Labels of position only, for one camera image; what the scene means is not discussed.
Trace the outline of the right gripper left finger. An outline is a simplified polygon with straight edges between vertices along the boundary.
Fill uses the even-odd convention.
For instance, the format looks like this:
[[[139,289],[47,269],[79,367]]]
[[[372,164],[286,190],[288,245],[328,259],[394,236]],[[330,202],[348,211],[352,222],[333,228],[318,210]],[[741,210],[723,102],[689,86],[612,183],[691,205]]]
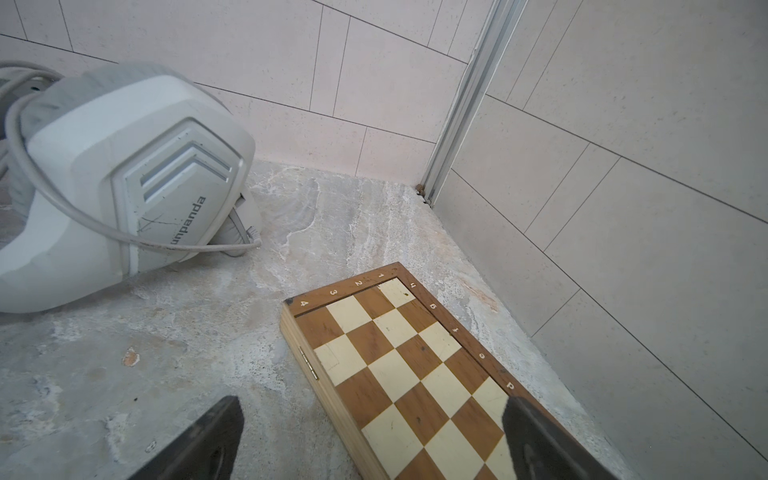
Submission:
[[[239,398],[224,396],[130,480],[230,479],[244,423]]]

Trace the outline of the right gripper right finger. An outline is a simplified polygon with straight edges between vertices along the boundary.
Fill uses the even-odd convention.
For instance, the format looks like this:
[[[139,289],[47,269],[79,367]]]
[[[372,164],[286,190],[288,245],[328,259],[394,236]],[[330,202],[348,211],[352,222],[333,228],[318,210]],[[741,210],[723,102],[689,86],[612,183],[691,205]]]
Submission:
[[[616,479],[567,432],[524,398],[508,399],[502,425],[518,479]]]

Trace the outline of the white grey headphones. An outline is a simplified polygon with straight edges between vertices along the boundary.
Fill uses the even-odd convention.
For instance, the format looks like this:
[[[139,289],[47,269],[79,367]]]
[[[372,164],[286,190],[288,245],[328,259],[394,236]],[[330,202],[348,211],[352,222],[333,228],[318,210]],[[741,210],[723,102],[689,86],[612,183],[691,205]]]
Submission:
[[[1,176],[22,230],[1,309],[62,306],[200,253],[258,247],[253,137],[215,96],[153,63],[77,77],[1,64]]]

